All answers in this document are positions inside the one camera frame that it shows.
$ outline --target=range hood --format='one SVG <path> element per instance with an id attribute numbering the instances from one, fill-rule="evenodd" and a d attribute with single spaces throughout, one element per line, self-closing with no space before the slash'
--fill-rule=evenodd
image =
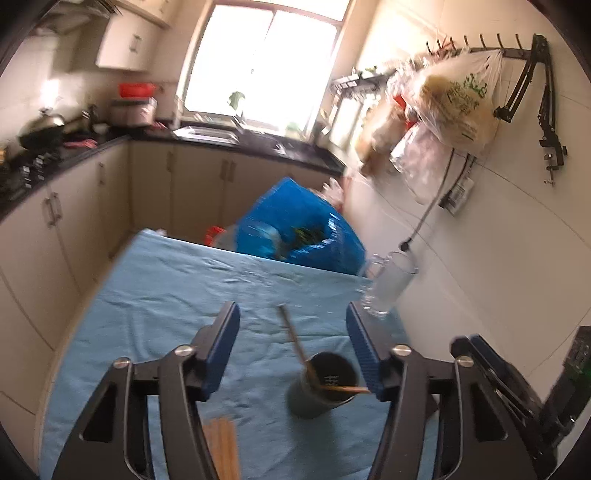
<path id="1" fill-rule="evenodd" d="M 110 18 L 119 12 L 111 0 L 61 0 L 35 26 L 33 35 L 66 35 L 93 17 Z"/>

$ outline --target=cup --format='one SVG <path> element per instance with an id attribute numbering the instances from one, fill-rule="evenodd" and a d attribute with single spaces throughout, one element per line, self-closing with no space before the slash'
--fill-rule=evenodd
<path id="1" fill-rule="evenodd" d="M 322 385 L 356 387 L 357 373 L 344 357 L 332 352 L 320 352 L 308 360 Z M 308 370 L 304 371 L 290 385 L 286 393 L 287 406 L 301 419 L 314 419 L 333 408 L 350 402 L 354 393 L 322 390 L 311 382 Z"/>
<path id="2" fill-rule="evenodd" d="M 414 257 L 402 252 L 390 252 L 385 258 L 374 255 L 364 266 L 372 279 L 361 298 L 361 305 L 371 315 L 383 319 L 394 307 L 402 292 L 418 272 Z"/>

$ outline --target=black countertop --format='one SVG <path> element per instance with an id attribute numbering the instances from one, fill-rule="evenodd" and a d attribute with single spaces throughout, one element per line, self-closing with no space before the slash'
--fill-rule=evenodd
<path id="1" fill-rule="evenodd" d="M 51 164 L 43 169 L 43 179 L 32 183 L 31 187 L 25 187 L 21 181 L 19 169 L 22 165 L 33 160 L 35 155 L 28 151 L 18 154 L 10 159 L 10 165 L 13 169 L 11 174 L 14 188 L 0 193 L 0 222 L 6 218 L 18 205 L 33 193 L 42 189 L 48 182 L 54 180 L 59 175 L 78 165 L 87 158 L 99 154 L 114 145 L 129 141 L 154 141 L 169 142 L 182 145 L 194 145 L 195 147 L 207 147 L 219 150 L 233 151 L 245 155 L 269 158 L 270 160 L 282 161 L 294 165 L 299 165 L 312 170 L 322 171 L 332 174 L 335 177 L 343 175 L 345 165 L 337 159 L 328 150 L 315 147 L 303 142 L 290 139 L 280 139 L 280 142 L 286 146 L 285 154 L 279 154 L 257 144 L 256 141 L 243 141 L 236 145 L 220 145 L 206 141 L 190 141 L 176 137 L 170 130 L 152 131 L 152 130 L 133 130 L 133 131 L 111 131 L 108 134 L 96 138 L 98 146 L 96 148 L 60 148 L 59 154 L 61 161 Z"/>

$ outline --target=window frame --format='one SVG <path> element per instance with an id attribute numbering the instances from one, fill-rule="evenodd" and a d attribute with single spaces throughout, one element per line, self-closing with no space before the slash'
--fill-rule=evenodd
<path id="1" fill-rule="evenodd" d="M 345 25 L 347 19 L 349 18 L 349 14 L 353 8 L 353 4 L 355 3 L 355 1 L 356 0 L 348 0 L 347 8 L 345 9 L 345 13 L 343 14 L 343 19 L 342 20 L 335 20 L 334 18 L 325 17 L 324 15 L 316 14 L 313 12 L 308 12 L 308 10 L 302 10 L 302 9 L 296 8 L 296 7 L 287 7 L 285 5 L 270 4 L 270 3 L 261 2 L 258 0 L 213 0 L 208 11 L 207 11 L 207 17 L 206 17 L 206 20 L 199 32 L 197 42 L 195 43 L 194 49 L 191 52 L 191 60 L 189 63 L 189 68 L 187 69 L 187 76 L 184 78 L 183 95 L 181 97 L 181 101 L 182 101 L 181 119 L 195 121 L 197 116 L 204 115 L 204 116 L 208 116 L 211 118 L 220 119 L 222 122 L 224 120 L 227 122 L 228 120 L 230 120 L 232 118 L 228 115 L 223 115 L 221 113 L 192 111 L 192 110 L 187 109 L 185 106 L 185 100 L 187 99 L 187 92 L 189 91 L 189 84 L 191 81 L 191 76 L 193 75 L 193 69 L 195 67 L 195 61 L 197 60 L 197 54 L 199 53 L 199 48 L 201 47 L 201 42 L 203 40 L 203 36 L 205 35 L 205 31 L 207 30 L 207 26 L 209 25 L 209 21 L 212 18 L 213 11 L 215 10 L 215 8 L 218 5 L 227 5 L 229 7 L 256 8 L 256 9 L 260 9 L 260 10 L 272 11 L 273 12 L 273 19 L 271 20 L 271 23 L 269 24 L 269 28 L 271 28 L 272 21 L 274 20 L 275 14 L 278 11 L 292 13 L 292 14 L 296 14 L 296 15 L 302 15 L 304 17 L 312 18 L 314 20 L 319 20 L 321 22 L 325 22 L 325 23 L 328 23 L 328 24 L 334 26 L 336 29 L 336 33 L 335 33 L 335 39 L 333 40 L 333 44 L 331 47 L 331 54 L 330 54 L 331 55 L 330 62 L 331 62 L 331 65 L 334 66 L 336 53 L 337 53 L 337 45 L 339 45 L 341 37 L 342 37 L 343 26 Z M 308 121 L 306 122 L 306 128 L 304 129 L 304 137 L 305 138 L 308 138 L 310 136 L 311 129 L 313 126 L 312 120 L 313 119 L 316 120 L 316 116 L 318 115 L 318 111 L 320 110 L 320 104 L 322 103 L 322 99 L 323 99 L 325 93 L 326 93 L 326 87 L 324 89 L 324 92 L 322 93 L 322 96 L 320 96 L 320 94 L 319 94 L 318 107 L 314 107 L 312 109 L 312 111 L 310 112 L 310 116 L 308 118 Z M 251 126 L 256 128 L 256 127 L 261 127 L 263 125 L 261 125 L 261 123 L 258 121 L 252 121 Z"/>

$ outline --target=wall-mounted rack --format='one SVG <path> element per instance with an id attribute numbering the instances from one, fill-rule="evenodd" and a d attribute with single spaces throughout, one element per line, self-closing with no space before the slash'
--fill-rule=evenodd
<path id="1" fill-rule="evenodd" d="M 468 43 L 466 35 L 464 35 L 465 46 L 462 48 L 458 48 L 451 37 L 447 41 L 444 40 L 443 45 L 440 40 L 437 40 L 437 50 L 432 50 L 429 42 L 426 42 L 426 47 L 428 54 L 432 56 L 442 54 L 447 56 L 459 55 L 466 49 L 469 49 L 470 52 L 500 49 L 505 58 L 525 61 L 524 69 L 515 85 L 514 91 L 511 93 L 511 96 L 507 101 L 507 104 L 503 107 L 498 107 L 494 112 L 495 117 L 508 123 L 511 123 L 517 107 L 519 107 L 519 104 L 525 95 L 525 90 L 531 83 L 535 66 L 538 63 L 544 64 L 546 83 L 540 110 L 538 112 L 538 123 L 543 130 L 540 146 L 543 148 L 552 148 L 554 150 L 553 154 L 546 154 L 544 156 L 544 160 L 547 163 L 546 170 L 550 173 L 550 179 L 546 180 L 545 183 L 554 186 L 554 172 L 564 165 L 564 157 L 567 155 L 567 148 L 560 144 L 560 140 L 556 133 L 556 93 L 554 91 L 554 69 L 552 65 L 552 57 L 550 55 L 550 47 L 548 45 L 548 40 L 542 35 L 533 36 L 530 50 L 526 50 L 521 46 L 519 34 L 515 34 L 515 39 L 518 48 L 505 48 L 500 34 L 496 34 L 498 45 L 494 47 L 486 45 L 482 34 L 480 34 L 480 44 L 482 47 L 472 47 Z M 336 111 L 343 98 L 357 98 L 363 97 L 369 93 L 378 93 L 386 86 L 388 79 L 395 72 L 396 69 L 383 73 L 373 73 L 366 70 L 332 81 L 331 89 L 333 93 L 335 93 L 335 100 L 333 102 L 331 121 L 334 120 Z"/>

